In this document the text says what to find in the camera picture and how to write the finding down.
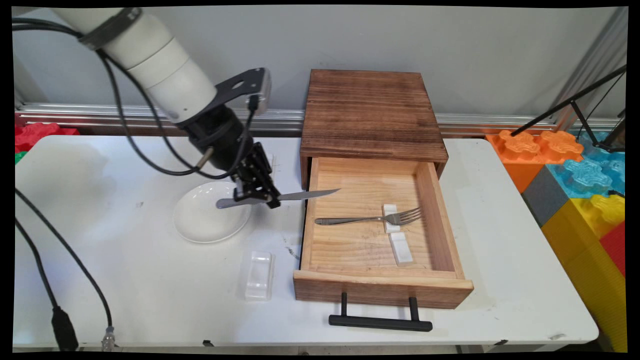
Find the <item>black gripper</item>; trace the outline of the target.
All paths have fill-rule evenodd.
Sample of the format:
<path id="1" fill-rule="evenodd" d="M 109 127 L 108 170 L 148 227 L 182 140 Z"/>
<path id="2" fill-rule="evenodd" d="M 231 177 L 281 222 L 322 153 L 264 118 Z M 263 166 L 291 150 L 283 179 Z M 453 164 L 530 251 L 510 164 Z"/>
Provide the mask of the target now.
<path id="1" fill-rule="evenodd" d="M 224 104 L 200 112 L 181 122 L 181 130 L 201 153 L 214 150 L 209 162 L 218 170 L 234 175 L 233 200 L 264 201 L 270 209 L 281 206 L 281 193 L 272 180 L 272 167 L 261 142 L 253 141 L 247 126 Z M 250 166 L 244 161 L 250 154 Z"/>

